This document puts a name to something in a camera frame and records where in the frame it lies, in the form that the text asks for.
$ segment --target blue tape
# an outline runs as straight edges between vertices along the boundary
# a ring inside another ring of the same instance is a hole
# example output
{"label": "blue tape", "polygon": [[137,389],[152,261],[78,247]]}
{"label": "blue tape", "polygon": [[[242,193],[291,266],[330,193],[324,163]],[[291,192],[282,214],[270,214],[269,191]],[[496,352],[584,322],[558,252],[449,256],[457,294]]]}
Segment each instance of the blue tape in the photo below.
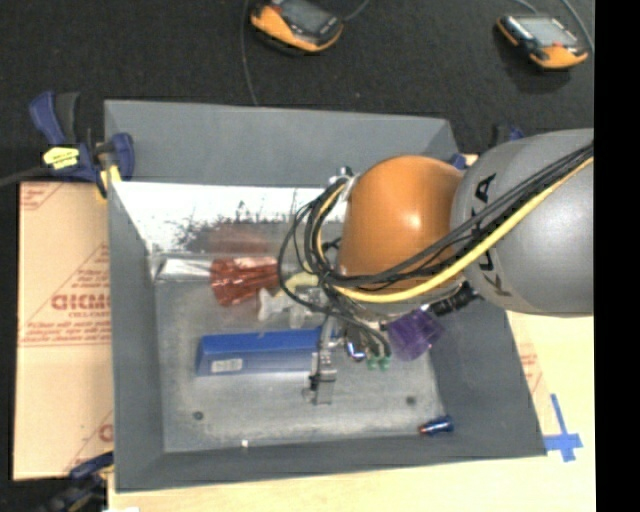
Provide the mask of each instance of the blue tape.
{"label": "blue tape", "polygon": [[562,460],[564,462],[571,462],[576,460],[574,450],[576,448],[582,448],[583,444],[578,434],[569,434],[567,431],[567,425],[562,417],[562,411],[560,410],[560,402],[555,394],[551,394],[551,403],[556,413],[556,418],[560,424],[560,434],[551,436],[544,436],[544,445],[547,451],[560,451]]}

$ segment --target black carpet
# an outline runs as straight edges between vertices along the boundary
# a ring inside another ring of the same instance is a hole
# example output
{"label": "black carpet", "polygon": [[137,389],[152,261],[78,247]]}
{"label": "black carpet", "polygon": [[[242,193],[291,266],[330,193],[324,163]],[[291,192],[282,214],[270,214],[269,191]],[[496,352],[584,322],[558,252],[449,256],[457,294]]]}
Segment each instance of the black carpet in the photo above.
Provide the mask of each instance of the black carpet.
{"label": "black carpet", "polygon": [[[361,0],[317,3],[344,15]],[[582,24],[563,0],[530,3],[595,41],[594,0],[571,0]],[[594,126],[595,57],[569,72],[534,69],[494,30],[499,15],[527,12],[514,0],[371,0],[335,47],[306,57],[264,46],[243,9],[243,0],[1,2],[0,178],[39,164],[46,146],[27,107],[47,89],[81,93],[77,132],[94,139],[107,98],[433,116],[450,121],[467,153],[486,150],[502,121],[526,135]],[[16,190],[0,190],[0,511],[29,510],[62,486],[10,483]]]}

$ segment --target yellow cable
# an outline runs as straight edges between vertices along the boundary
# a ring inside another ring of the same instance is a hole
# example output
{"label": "yellow cable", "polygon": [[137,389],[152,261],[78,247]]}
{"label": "yellow cable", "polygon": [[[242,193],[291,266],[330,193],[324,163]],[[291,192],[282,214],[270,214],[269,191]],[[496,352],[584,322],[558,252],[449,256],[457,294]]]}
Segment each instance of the yellow cable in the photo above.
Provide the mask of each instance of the yellow cable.
{"label": "yellow cable", "polygon": [[511,215],[506,221],[504,221],[493,233],[491,233],[485,240],[478,244],[472,251],[460,258],[456,263],[443,270],[439,274],[436,274],[428,281],[419,284],[408,290],[401,292],[388,293],[384,295],[376,295],[372,293],[360,292],[351,290],[349,288],[335,287],[337,291],[343,295],[350,297],[351,299],[372,302],[376,304],[386,304],[390,302],[400,302],[403,300],[412,299],[419,295],[423,295],[438,285],[444,283],[451,277],[455,276],[458,272],[477,260],[482,254],[484,254],[491,246],[496,244],[501,238],[503,238],[509,231],[511,231],[522,219],[524,219],[532,210],[534,210],[542,201],[544,201],[552,192],[562,186],[571,177],[576,175],[587,165],[593,161],[593,157],[585,160],[582,164],[576,167],[573,171],[567,174],[564,178],[556,181],[551,186],[540,192],[538,195],[531,198],[520,209],[518,209],[513,215]]}

